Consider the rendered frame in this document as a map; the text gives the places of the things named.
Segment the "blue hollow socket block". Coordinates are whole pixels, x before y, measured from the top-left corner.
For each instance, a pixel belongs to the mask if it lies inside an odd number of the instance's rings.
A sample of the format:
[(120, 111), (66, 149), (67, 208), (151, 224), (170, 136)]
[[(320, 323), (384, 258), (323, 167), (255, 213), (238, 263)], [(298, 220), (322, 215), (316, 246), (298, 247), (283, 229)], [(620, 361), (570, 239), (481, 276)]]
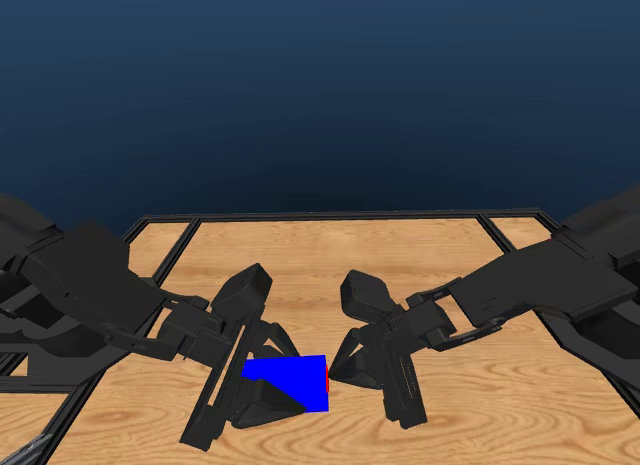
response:
[(307, 413), (329, 411), (329, 395), (325, 393), (325, 355), (249, 359), (242, 376), (264, 379), (306, 407)]

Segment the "silver aluminium rail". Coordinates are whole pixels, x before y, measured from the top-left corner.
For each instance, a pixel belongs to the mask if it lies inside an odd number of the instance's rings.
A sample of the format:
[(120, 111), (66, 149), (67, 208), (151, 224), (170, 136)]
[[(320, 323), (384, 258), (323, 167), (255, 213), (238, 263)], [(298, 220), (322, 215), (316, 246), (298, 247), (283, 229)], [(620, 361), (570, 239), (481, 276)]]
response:
[(0, 461), (0, 465), (33, 465), (45, 446), (52, 438), (51, 434), (40, 434)]

